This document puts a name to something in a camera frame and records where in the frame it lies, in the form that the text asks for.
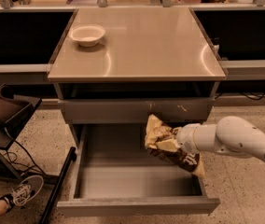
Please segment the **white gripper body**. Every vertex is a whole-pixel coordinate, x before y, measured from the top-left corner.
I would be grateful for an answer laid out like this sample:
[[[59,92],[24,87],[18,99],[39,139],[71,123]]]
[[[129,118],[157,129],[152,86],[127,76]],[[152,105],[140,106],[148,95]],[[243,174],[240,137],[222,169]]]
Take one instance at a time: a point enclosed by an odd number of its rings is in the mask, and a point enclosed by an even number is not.
[[[199,126],[199,123],[194,123],[178,129],[176,141],[184,152],[192,154],[199,153],[199,149],[196,147],[194,138],[195,131]]]

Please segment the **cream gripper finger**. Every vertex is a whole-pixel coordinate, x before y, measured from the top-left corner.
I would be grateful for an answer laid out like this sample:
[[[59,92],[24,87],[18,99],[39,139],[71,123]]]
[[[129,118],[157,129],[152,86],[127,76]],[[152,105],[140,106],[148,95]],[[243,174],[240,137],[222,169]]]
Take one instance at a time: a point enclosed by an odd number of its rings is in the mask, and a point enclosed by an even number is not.
[[[157,149],[168,151],[168,152],[176,152],[180,146],[177,144],[175,139],[166,139],[156,143]]]

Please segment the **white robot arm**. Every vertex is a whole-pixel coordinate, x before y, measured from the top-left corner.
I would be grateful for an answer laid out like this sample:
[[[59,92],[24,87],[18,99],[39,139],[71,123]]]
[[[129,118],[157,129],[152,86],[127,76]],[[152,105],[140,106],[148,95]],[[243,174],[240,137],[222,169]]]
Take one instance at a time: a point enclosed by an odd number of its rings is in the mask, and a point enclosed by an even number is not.
[[[171,146],[157,144],[160,155],[180,165],[201,151],[238,158],[255,157],[265,162],[265,133],[245,119],[225,117],[218,124],[189,124],[177,128]]]

